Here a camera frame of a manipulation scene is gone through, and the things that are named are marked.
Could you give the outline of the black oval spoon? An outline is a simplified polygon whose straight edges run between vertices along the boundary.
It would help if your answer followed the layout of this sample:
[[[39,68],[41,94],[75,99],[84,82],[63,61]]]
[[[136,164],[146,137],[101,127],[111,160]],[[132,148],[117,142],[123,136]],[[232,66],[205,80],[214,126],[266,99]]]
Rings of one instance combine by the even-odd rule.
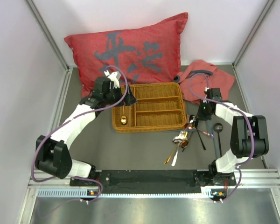
[[[202,140],[202,138],[201,138],[201,135],[200,135],[200,133],[199,133],[199,131],[198,131],[198,123],[199,123],[198,119],[196,118],[196,116],[194,116],[194,117],[193,117],[193,125],[194,125],[194,128],[196,129],[196,131],[197,131],[197,133],[198,133],[198,137],[199,137],[200,142],[201,142],[201,144],[202,144],[203,150],[206,150],[205,144],[204,144],[204,142],[203,142],[203,140]]]

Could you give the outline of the gold spoon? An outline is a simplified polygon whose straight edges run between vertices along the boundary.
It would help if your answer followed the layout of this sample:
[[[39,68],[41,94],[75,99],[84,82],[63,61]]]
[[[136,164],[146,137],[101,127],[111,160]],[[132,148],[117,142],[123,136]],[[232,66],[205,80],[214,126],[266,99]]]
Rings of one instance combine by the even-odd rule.
[[[120,122],[121,122],[122,125],[127,125],[127,117],[126,117],[126,114],[125,114],[125,106],[122,106],[122,116],[121,116]]]

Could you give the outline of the black round spoon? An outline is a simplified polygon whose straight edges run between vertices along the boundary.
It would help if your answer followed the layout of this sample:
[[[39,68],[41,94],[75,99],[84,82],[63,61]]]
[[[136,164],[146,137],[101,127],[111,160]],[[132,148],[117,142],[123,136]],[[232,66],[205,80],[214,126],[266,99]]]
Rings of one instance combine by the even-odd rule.
[[[221,157],[222,157],[222,145],[221,145],[220,133],[222,132],[222,130],[223,130],[223,125],[221,123],[214,124],[214,131],[217,133],[219,153]]]

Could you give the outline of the pink handled spoon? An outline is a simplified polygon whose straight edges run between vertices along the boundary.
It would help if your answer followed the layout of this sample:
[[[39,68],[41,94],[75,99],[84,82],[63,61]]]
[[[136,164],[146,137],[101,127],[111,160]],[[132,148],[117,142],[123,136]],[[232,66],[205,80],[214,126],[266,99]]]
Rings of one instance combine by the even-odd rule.
[[[196,129],[196,117],[195,115],[186,115],[186,123],[183,126],[184,130]]]

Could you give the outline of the blue chopstick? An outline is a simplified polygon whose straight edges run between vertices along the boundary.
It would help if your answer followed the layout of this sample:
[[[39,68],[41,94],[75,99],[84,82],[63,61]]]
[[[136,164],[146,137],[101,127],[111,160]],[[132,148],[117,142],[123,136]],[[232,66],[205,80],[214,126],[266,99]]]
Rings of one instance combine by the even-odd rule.
[[[211,122],[208,120],[206,121],[206,126],[207,126],[207,129],[210,133],[210,137],[211,139],[213,140],[213,146],[214,146],[214,151],[215,151],[215,157],[216,159],[220,158],[220,152],[219,152],[219,147],[218,147],[218,144],[217,144],[217,141],[216,141],[216,138],[215,138],[215,135],[214,135],[214,132],[213,132],[213,128],[211,126]]]

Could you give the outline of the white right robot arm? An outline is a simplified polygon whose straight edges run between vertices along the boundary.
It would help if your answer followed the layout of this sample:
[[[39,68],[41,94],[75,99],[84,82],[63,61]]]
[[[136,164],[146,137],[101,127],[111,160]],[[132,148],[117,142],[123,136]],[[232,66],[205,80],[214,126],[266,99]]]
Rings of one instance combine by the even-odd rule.
[[[223,101],[219,88],[206,87],[204,93],[196,119],[208,121],[217,116],[231,125],[230,149],[209,165],[209,181],[218,185],[236,168],[268,153],[267,124],[264,116],[246,113],[233,103]]]

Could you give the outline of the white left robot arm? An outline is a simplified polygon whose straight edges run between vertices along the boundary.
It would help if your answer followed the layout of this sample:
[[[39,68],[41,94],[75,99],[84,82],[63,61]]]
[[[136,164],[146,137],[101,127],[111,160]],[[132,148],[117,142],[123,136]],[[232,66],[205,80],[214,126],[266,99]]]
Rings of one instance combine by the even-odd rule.
[[[105,110],[124,105],[134,105],[137,99],[132,94],[126,75],[116,66],[113,72],[105,69],[103,76],[95,80],[90,94],[78,103],[74,112],[47,136],[39,136],[31,165],[31,178],[35,169],[50,174],[50,178],[64,179],[73,177],[81,179],[86,185],[96,181],[94,165],[77,161],[70,156],[70,147],[84,128],[93,122]]]

